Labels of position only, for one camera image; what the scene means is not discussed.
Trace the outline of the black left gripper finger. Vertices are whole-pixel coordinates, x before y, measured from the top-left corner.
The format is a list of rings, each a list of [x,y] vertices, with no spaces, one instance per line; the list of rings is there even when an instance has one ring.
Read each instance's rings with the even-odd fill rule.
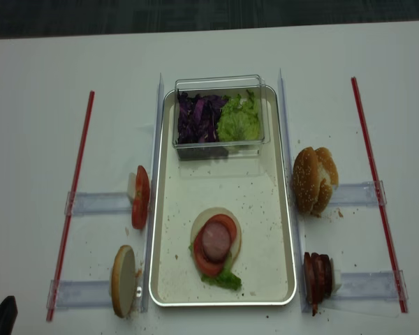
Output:
[[[7,296],[0,303],[0,335],[11,335],[18,309],[14,296]]]

